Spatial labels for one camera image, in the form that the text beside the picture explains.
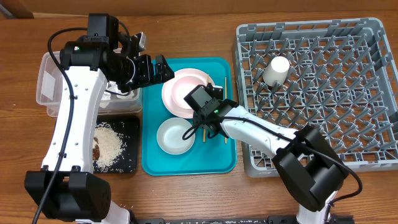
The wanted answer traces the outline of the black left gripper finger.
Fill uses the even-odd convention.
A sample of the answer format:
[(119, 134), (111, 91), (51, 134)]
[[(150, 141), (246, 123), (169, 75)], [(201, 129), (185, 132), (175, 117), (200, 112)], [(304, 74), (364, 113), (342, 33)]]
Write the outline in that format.
[(155, 57), (155, 82), (167, 82), (175, 77), (174, 71), (169, 67), (163, 55)]
[(164, 63), (157, 63), (154, 68), (153, 84), (167, 82), (170, 76), (168, 67)]

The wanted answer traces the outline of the white tissue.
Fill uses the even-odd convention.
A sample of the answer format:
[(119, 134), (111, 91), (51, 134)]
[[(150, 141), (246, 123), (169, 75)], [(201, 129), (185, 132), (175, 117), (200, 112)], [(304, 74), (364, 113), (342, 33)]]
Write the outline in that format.
[(99, 104), (99, 107), (106, 108), (111, 103), (115, 103), (120, 100), (126, 100), (132, 96), (134, 96), (134, 94), (131, 91), (127, 92), (127, 93), (121, 93), (118, 91), (106, 90), (102, 96), (101, 103)]

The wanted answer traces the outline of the grey bowl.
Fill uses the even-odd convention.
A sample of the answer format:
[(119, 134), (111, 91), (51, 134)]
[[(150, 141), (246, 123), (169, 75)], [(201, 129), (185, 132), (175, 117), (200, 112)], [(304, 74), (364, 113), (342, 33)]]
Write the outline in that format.
[(195, 135), (183, 140), (184, 133), (192, 124), (183, 118), (170, 118), (164, 121), (157, 131), (157, 143), (166, 153), (179, 155), (187, 152), (195, 142)]

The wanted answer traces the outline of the white cup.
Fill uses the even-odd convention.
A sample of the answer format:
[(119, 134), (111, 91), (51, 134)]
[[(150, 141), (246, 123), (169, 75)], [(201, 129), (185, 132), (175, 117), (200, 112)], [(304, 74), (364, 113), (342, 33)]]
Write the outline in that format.
[(290, 62), (283, 56), (274, 57), (263, 73), (264, 83), (274, 86), (276, 83), (283, 84), (290, 69)]

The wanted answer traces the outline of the white rice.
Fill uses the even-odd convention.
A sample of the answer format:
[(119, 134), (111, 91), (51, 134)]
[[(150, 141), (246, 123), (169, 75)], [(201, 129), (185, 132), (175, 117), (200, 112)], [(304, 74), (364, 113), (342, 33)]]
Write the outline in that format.
[(105, 173), (108, 171), (121, 171), (113, 168), (121, 159), (126, 150), (126, 143), (123, 143), (125, 135), (116, 132), (109, 123), (100, 122), (95, 127), (94, 137), (98, 138), (100, 157), (93, 160), (96, 172)]

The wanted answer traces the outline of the brown food piece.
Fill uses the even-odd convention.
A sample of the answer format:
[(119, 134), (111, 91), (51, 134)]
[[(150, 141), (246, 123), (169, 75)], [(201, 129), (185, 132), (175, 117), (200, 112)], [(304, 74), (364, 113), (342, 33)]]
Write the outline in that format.
[(97, 161), (100, 158), (100, 148), (98, 138), (93, 138), (93, 160)]

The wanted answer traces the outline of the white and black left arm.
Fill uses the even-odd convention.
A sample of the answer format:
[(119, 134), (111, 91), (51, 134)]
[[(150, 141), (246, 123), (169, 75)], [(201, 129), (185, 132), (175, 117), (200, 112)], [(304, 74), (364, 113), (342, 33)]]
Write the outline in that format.
[(145, 35), (86, 35), (53, 56), (63, 93), (52, 143), (40, 170), (28, 171), (25, 189), (37, 215), (77, 223), (135, 223), (134, 214), (111, 199), (107, 181), (93, 173), (96, 120), (108, 82), (121, 91), (164, 83), (174, 73), (164, 56), (144, 53)]

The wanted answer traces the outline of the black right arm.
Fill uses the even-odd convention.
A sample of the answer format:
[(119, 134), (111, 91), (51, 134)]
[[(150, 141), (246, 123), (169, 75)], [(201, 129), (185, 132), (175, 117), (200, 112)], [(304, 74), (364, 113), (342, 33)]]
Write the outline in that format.
[(244, 142), (271, 158), (291, 196), (299, 203), (297, 223), (328, 223), (331, 202), (348, 171), (317, 128), (296, 130), (261, 119), (239, 103), (214, 97), (212, 86), (196, 86), (184, 100), (193, 110), (194, 125), (211, 137), (218, 134)]

